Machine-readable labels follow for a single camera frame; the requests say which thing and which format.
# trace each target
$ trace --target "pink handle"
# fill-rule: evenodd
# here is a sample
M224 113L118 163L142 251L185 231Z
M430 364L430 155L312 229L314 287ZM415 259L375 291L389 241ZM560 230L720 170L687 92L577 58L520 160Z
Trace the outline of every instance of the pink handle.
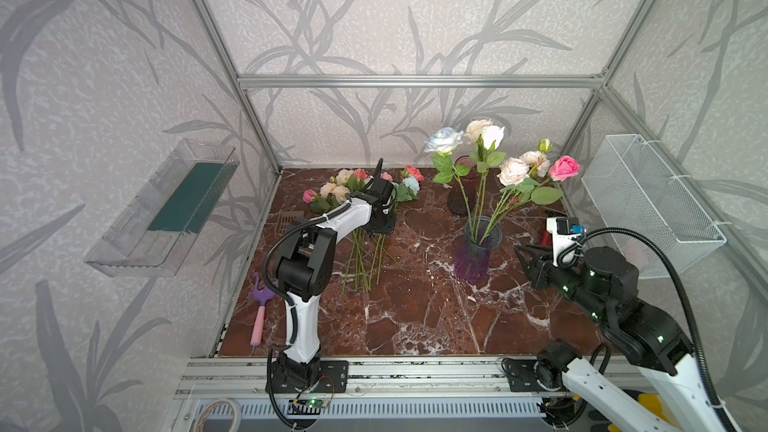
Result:
M250 336L250 344L253 346L261 345L261 333L264 331L264 306L259 306L259 312L256 314L254 322L254 332Z

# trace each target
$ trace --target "purple glass vase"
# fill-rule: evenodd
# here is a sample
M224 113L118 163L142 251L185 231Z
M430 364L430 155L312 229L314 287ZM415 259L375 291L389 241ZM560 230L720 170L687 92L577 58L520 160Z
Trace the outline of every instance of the purple glass vase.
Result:
M485 235L485 230L491 223L490 217L480 217L480 227L478 229L478 240ZM469 222L464 226L465 243L456 254L456 260L453 263L453 273L456 277L475 284L480 282L488 275L488 266L491 264L491 251L502 244L502 228L499 224L493 226L493 230L482 241L477 244L472 238L472 232L469 228Z

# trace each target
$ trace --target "clear plastic shelf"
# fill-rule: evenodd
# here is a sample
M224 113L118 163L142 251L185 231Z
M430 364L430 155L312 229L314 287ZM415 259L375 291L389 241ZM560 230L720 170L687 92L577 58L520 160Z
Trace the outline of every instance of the clear plastic shelf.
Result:
M235 169L232 146L182 139L85 262L111 277L173 277Z

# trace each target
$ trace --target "wallpaper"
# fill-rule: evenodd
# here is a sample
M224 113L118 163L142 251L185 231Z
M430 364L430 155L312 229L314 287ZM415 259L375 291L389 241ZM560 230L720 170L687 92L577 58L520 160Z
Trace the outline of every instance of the wallpaper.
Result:
M594 74L640 0L206 0L240 74ZM287 166L428 163L487 117L508 151L564 140L585 90L251 89Z
M0 0L0 430L155 430L274 174L188 0ZM90 247L182 138L240 167L173 278Z
M605 136L625 133L633 132L609 107L600 105L571 155L588 170ZM605 226L580 180L566 182L565 194L582 224L591 229ZM594 242L595 246L615 246ZM768 419L768 307L750 290L722 248L686 269L680 278L694 309L718 395L743 430L763 430ZM687 332L680 300L669 279L641 280L638 292L640 298L671 314Z

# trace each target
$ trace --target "plastic basket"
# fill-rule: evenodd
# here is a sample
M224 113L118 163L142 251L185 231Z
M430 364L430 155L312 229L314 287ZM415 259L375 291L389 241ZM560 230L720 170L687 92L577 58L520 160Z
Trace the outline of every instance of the plastic basket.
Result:
M726 242L712 217L642 136L606 136L581 181L606 226L645 235L678 272ZM645 245L626 235L613 237L640 278L669 277Z

